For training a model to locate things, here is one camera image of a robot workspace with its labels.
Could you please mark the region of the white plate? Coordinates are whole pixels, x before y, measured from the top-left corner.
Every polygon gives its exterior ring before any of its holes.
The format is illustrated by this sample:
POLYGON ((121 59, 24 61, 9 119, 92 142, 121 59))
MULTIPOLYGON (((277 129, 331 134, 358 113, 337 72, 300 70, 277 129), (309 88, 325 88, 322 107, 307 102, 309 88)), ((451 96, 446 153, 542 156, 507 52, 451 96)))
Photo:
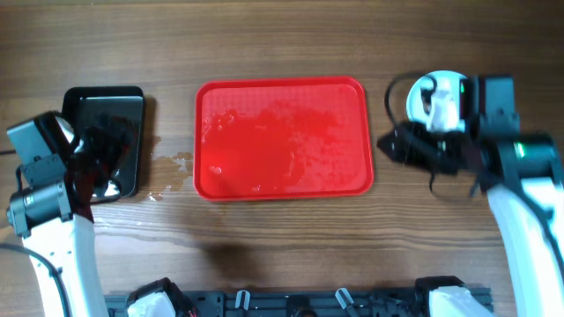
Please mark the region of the white plate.
MULTIPOLYGON (((455 101, 459 106, 460 110, 460 119, 464 124, 465 131, 465 123, 464 119, 461 117, 462 111, 460 106, 460 97, 461 94, 464 92, 464 88, 461 87, 461 81, 466 79, 466 76, 452 71, 452 70, 437 70, 434 72, 429 73, 430 77, 433 77, 435 80, 439 77, 447 78, 452 86, 453 93, 455 94, 455 101)), ((425 127, 427 123, 427 115, 423 109, 423 102, 421 99, 421 91, 422 90, 429 90, 433 87, 433 80, 429 77, 421 77, 419 78, 415 84, 412 86, 411 90, 408 93, 408 97, 406 100, 406 113, 408 119, 412 122, 419 122, 422 123, 425 127)))

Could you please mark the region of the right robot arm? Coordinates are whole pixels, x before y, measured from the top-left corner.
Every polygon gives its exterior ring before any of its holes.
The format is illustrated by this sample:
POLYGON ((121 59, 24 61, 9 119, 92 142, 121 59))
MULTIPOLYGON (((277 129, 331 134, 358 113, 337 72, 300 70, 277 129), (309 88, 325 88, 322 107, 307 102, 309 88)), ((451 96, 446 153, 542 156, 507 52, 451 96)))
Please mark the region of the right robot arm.
POLYGON ((430 132, 401 122, 377 146, 432 175, 474 173, 502 236, 518 314, 563 314, 563 165, 548 134, 509 123, 430 132))

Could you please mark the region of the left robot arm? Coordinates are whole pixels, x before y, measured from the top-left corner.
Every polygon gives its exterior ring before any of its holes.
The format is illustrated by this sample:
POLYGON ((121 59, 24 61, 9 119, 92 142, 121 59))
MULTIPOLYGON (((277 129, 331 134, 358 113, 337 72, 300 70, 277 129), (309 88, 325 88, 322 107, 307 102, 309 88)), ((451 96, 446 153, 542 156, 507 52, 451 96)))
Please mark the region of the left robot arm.
POLYGON ((28 182, 7 216, 28 254, 47 316, 107 316, 95 260, 92 206, 121 196, 115 171, 134 139, 129 128, 91 127, 68 139, 54 127, 24 146, 18 169, 28 182))

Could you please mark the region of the red plastic tray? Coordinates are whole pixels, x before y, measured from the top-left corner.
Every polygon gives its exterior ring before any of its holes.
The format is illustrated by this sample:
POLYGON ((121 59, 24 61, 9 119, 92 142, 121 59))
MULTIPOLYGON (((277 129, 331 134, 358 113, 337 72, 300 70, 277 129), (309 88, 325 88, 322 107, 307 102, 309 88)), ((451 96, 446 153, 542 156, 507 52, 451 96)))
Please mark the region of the red plastic tray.
POLYGON ((362 195, 374 180, 357 79, 224 80, 197 91, 193 184, 204 199, 362 195))

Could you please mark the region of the black rectangular water basin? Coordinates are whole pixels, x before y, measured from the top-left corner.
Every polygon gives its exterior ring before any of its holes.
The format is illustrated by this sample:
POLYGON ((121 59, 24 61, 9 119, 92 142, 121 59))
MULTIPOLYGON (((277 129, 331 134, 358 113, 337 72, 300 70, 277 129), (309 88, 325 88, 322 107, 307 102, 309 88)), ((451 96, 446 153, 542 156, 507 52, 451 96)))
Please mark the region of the black rectangular water basin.
POLYGON ((137 86, 73 87, 63 98, 63 117, 85 144, 94 129, 120 139, 124 149, 112 172, 122 197, 137 193, 145 124, 145 96, 137 86))

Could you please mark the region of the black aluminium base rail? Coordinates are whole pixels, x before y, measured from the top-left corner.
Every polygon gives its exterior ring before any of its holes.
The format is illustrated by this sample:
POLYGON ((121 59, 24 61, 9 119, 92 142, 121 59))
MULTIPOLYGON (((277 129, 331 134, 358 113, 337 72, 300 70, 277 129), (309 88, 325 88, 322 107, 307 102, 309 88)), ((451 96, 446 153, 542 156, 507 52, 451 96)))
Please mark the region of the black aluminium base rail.
MULTIPOLYGON (((355 311, 363 317, 422 316, 422 300, 414 288, 374 289, 350 292, 355 311)), ((186 291, 199 316, 237 317, 236 294, 222 291, 186 291)), ((290 316, 298 308, 309 308, 320 317, 346 316, 334 291, 254 292, 250 295, 249 317, 290 316)))

